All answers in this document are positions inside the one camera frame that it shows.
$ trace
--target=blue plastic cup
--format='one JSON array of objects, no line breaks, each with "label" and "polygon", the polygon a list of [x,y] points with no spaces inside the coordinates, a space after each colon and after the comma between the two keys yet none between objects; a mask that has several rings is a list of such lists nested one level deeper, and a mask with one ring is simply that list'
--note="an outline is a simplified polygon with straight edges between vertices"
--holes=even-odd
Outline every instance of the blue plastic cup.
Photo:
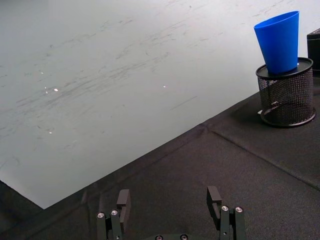
[{"label": "blue plastic cup", "polygon": [[254,31],[269,73],[281,74],[297,67],[299,11],[260,22]]}]

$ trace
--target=black cloth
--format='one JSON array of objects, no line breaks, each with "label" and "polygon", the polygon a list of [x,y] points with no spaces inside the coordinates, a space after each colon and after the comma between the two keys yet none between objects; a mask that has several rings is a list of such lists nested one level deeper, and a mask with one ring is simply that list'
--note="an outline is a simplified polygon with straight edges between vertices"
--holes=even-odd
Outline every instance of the black cloth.
[{"label": "black cloth", "polygon": [[[314,105],[320,113],[320,97]],[[96,214],[130,189],[125,239],[189,233],[219,239],[206,187],[245,210],[249,240],[320,239],[319,120],[272,128],[257,115],[259,95],[107,175],[0,235],[0,239],[94,240]]]},{"label": "black cloth", "polygon": [[43,209],[0,181],[0,233],[9,230]]}]

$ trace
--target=white surface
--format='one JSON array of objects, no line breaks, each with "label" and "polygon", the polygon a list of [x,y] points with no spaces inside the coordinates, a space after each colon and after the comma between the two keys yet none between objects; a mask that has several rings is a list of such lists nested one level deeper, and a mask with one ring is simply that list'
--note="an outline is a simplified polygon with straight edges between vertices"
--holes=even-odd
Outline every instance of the white surface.
[{"label": "white surface", "polygon": [[258,91],[253,26],[318,0],[0,1],[0,179],[46,208]]}]

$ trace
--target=mesh pencil holder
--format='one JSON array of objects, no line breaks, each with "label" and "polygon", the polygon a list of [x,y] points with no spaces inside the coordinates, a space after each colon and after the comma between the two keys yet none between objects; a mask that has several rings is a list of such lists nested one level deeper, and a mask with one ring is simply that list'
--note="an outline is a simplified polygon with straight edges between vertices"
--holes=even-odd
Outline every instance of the mesh pencil holder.
[{"label": "mesh pencil holder", "polygon": [[313,107],[313,61],[299,57],[292,71],[273,75],[266,65],[259,67],[258,77],[262,120],[275,127],[297,127],[316,116]]}]

